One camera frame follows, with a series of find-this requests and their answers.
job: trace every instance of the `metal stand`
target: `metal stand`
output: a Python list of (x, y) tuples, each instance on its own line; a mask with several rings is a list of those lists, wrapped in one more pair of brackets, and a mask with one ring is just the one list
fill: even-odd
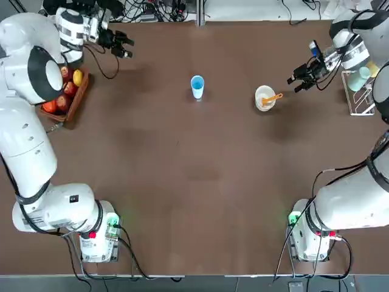
[(196, 0), (196, 25), (204, 26), (205, 18), (204, 18), (204, 0)]
[(342, 71), (343, 87), (345, 88), (348, 109), (352, 116), (372, 116), (376, 106), (371, 96), (374, 78), (369, 78), (360, 91), (354, 92), (347, 86), (348, 76), (351, 71)]

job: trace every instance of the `red apple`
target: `red apple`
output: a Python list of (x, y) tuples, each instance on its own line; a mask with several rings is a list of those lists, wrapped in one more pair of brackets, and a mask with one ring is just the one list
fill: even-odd
[(57, 109), (66, 114), (72, 104), (72, 99), (66, 94), (61, 94), (56, 100)]
[(74, 97), (76, 92), (77, 92), (78, 87), (71, 81), (68, 81), (67, 83), (65, 83), (64, 86), (65, 86), (64, 92), (68, 96)]
[(61, 75), (62, 75), (63, 82), (64, 83), (68, 82), (72, 78), (72, 76), (73, 76), (72, 69), (70, 69), (67, 66), (62, 66), (61, 67)]

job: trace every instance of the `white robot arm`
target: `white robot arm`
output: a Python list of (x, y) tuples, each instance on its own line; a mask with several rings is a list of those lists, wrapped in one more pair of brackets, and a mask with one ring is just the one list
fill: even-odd
[(110, 226), (119, 223), (111, 204), (85, 184), (50, 183), (57, 159), (34, 106), (62, 93), (57, 28), (41, 15), (13, 15), (0, 23), (0, 46), (0, 154), (16, 191), (15, 227), (76, 230), (85, 260), (110, 261), (117, 240)]
[[(335, 70), (336, 63), (351, 69), (363, 66), (370, 58), (380, 68), (373, 84), (373, 99), (388, 123), (389, 12), (348, 11), (333, 22), (329, 34), (334, 46), (322, 54), (312, 42), (315, 60), (297, 68), (288, 83), (303, 80), (295, 91), (309, 89)], [(337, 239), (334, 231), (389, 224), (388, 133), (380, 139), (378, 149), (352, 172), (322, 187), (312, 204), (313, 198), (295, 204), (289, 222), (294, 225), (292, 239), (299, 260), (326, 259), (329, 241)]]

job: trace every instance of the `blue cup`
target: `blue cup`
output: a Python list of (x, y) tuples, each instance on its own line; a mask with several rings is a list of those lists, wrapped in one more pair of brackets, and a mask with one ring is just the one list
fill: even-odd
[(201, 99), (204, 93), (204, 78), (200, 75), (193, 76), (190, 80), (190, 86), (192, 87), (193, 97), (195, 99)]

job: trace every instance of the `table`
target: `table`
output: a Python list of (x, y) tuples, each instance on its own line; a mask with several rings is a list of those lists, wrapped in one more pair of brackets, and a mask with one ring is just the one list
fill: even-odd
[[(94, 82), (74, 129), (49, 136), (58, 158), (52, 182), (83, 182), (96, 198), (109, 200), (148, 274), (272, 274), (286, 215), (298, 199), (311, 196), (315, 175), (359, 162), (386, 129), (378, 114), (348, 114), (339, 77), (323, 92), (294, 94), (286, 84), (308, 60), (313, 38), (322, 48), (330, 45), (329, 22), (112, 28), (135, 40), (134, 58), (120, 62), (117, 78), (105, 80), (85, 53)], [(107, 74), (114, 72), (112, 55), (98, 57)], [(202, 102), (191, 96), (195, 74), (205, 79)], [(284, 94), (268, 113), (253, 105), (259, 85)], [(71, 274), (59, 238), (13, 227), (15, 200), (3, 170), (0, 182), (0, 274)], [(389, 273), (382, 252), (387, 233), (342, 232), (353, 247), (353, 273)], [(337, 245), (317, 272), (342, 274), (346, 255)], [(119, 263), (88, 270), (129, 274), (130, 266), (121, 249)], [(297, 272), (311, 273), (312, 264), (298, 264)], [(291, 273), (287, 253), (280, 273)]]

